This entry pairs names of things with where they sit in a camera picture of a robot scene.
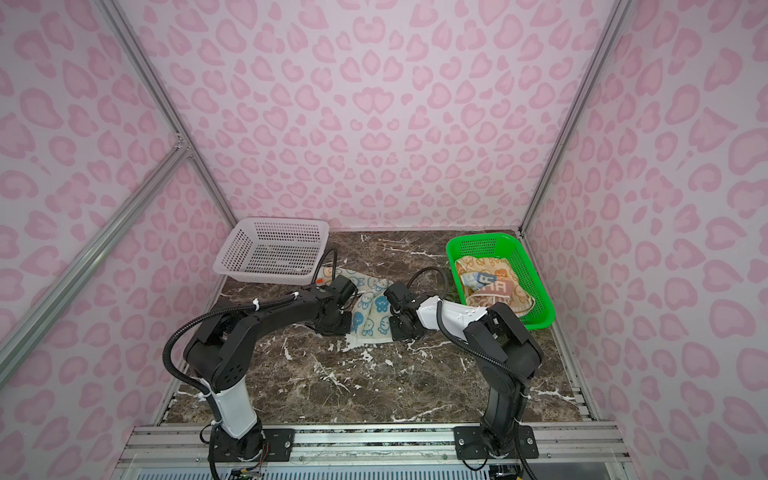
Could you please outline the blue bunny pattern towel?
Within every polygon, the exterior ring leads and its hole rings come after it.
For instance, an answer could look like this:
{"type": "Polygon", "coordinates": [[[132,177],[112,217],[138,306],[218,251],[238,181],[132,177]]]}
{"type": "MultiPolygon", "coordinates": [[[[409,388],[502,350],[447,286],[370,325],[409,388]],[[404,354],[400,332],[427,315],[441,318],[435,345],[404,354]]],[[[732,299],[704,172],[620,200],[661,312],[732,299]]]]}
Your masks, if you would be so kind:
{"type": "Polygon", "coordinates": [[[345,340],[348,349],[393,342],[390,303],[385,290],[392,281],[340,268],[336,272],[351,280],[357,294],[352,308],[352,324],[345,340]]]}

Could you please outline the white plastic basket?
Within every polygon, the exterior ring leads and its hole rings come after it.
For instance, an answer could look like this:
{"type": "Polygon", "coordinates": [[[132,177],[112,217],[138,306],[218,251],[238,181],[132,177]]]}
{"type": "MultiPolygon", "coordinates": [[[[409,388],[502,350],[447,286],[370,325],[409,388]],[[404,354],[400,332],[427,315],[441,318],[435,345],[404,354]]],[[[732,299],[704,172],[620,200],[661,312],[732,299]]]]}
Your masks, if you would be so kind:
{"type": "Polygon", "coordinates": [[[243,219],[228,234],[213,270],[244,283],[308,284],[329,231],[329,224],[320,220],[243,219]]]}

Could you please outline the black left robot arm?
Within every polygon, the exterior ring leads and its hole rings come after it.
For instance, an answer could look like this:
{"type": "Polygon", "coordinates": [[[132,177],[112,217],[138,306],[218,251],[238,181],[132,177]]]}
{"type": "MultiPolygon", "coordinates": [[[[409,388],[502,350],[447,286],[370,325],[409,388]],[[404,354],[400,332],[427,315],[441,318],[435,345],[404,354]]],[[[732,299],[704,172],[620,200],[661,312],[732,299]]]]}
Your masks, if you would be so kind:
{"type": "Polygon", "coordinates": [[[196,329],[183,352],[194,375],[183,381],[202,393],[212,410],[210,459],[251,461],[266,453],[267,439],[246,386],[257,343],[294,324],[322,336],[348,334],[352,313],[345,306],[356,293],[355,284],[339,276],[275,300],[214,309],[179,330],[184,335],[196,329]]]}

